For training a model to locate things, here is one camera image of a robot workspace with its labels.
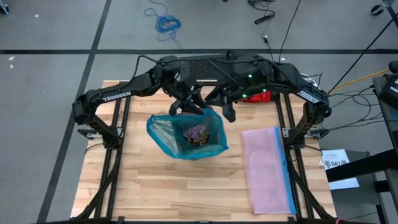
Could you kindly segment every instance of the plastic bag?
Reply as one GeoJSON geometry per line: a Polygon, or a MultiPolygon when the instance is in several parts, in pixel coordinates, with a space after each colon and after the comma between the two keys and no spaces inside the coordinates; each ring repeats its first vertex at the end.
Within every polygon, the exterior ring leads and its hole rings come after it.
{"type": "Polygon", "coordinates": [[[175,159],[201,159],[215,156],[228,149],[223,120],[211,109],[204,115],[152,115],[147,121],[147,132],[157,145],[175,159]],[[183,132],[202,124],[209,137],[201,146],[190,143],[183,132]]]}

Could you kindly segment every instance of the pink cloth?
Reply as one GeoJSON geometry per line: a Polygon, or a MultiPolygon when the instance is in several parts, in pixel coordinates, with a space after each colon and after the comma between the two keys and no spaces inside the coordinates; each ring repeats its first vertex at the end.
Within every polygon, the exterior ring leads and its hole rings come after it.
{"type": "Polygon", "coordinates": [[[286,165],[278,128],[264,128],[241,133],[244,168],[249,197],[255,214],[295,213],[290,183],[285,183],[286,165]]]}

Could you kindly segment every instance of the floor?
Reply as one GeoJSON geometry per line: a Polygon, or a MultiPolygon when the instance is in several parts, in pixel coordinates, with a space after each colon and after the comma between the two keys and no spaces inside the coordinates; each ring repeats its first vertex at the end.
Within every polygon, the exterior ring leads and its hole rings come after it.
{"type": "MultiPolygon", "coordinates": [[[[177,40],[184,49],[207,49],[196,51],[203,54],[221,53],[222,49],[260,49],[258,53],[270,57],[261,39],[266,23],[253,23],[262,12],[246,1],[159,1],[181,20],[177,40]]],[[[74,98],[84,90],[99,88],[103,80],[130,79],[138,54],[154,58],[182,54],[176,42],[157,41],[155,19],[146,17],[143,11],[154,7],[160,13],[163,9],[148,1],[6,2],[11,13],[0,15],[0,201],[6,202],[0,204],[0,223],[66,220],[86,147],[86,140],[70,119],[74,98]]],[[[377,17],[369,15],[370,8],[380,2],[303,0],[282,58],[302,73],[323,73],[321,87],[330,89],[391,20],[387,11],[377,17]]],[[[270,5],[276,16],[264,35],[268,35],[274,58],[278,57],[297,3],[277,0],[270,5]]],[[[393,9],[398,12],[398,3],[393,9]]],[[[344,81],[386,69],[390,61],[397,60],[397,37],[398,24],[392,23],[344,81]]],[[[151,66],[143,60],[138,71],[151,66]]],[[[336,92],[362,90],[370,84],[367,80],[336,92]]],[[[331,105],[341,100],[338,97],[331,98],[331,105]]],[[[333,109],[324,125],[332,128],[356,121],[367,110],[352,101],[344,102],[333,109]]],[[[371,115],[378,112],[380,109],[373,106],[371,115]]],[[[321,146],[371,154],[392,147],[384,123],[333,131],[321,140],[321,146]]],[[[341,218],[376,211],[374,206],[334,199],[341,218]]],[[[391,196],[385,194],[383,200],[389,222],[396,223],[391,196]]],[[[372,214],[355,221],[377,223],[378,219],[372,214]]]]}

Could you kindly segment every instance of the wooden tabletop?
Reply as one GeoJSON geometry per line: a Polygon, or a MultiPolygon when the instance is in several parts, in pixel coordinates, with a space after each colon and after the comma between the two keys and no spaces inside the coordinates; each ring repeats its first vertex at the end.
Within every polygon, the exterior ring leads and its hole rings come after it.
{"type": "MultiPolygon", "coordinates": [[[[118,81],[104,81],[103,87],[118,81]]],[[[209,93],[204,87],[202,93],[209,93]]],[[[285,103],[285,120],[289,125],[285,103]]],[[[291,96],[296,123],[302,116],[303,100],[291,96]]],[[[274,102],[238,103],[234,105],[236,121],[223,118],[229,149],[218,156],[197,161],[172,159],[165,155],[146,131],[147,119],[152,114],[167,114],[174,102],[158,91],[154,96],[131,100],[127,128],[114,202],[113,219],[126,220],[212,220],[212,221],[286,221],[292,214],[254,215],[248,199],[248,189],[242,159],[241,132],[249,129],[279,126],[274,102]]],[[[115,102],[101,105],[96,114],[111,123],[115,102]]],[[[121,125],[123,101],[118,126],[121,125]]],[[[89,141],[88,147],[101,143],[89,141]]],[[[315,139],[306,144],[319,147],[315,139]]],[[[98,190],[105,150],[102,145],[91,148],[85,156],[71,217],[78,215],[98,190]]],[[[319,165],[320,152],[305,148],[302,157],[309,189],[333,216],[336,216],[326,172],[319,165]]],[[[298,188],[303,216],[307,215],[304,197],[298,188]]],[[[105,214],[108,192],[104,197],[102,216],[105,214]]]]}

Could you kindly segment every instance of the white paper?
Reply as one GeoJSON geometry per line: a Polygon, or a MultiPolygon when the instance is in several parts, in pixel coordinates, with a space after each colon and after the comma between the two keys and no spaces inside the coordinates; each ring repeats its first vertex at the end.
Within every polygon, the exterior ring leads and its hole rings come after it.
{"type": "MultiPolygon", "coordinates": [[[[344,149],[324,150],[322,151],[323,164],[325,170],[349,163],[346,151],[344,149]]],[[[359,187],[358,180],[354,178],[339,180],[329,183],[330,190],[347,189],[359,187]]]]}

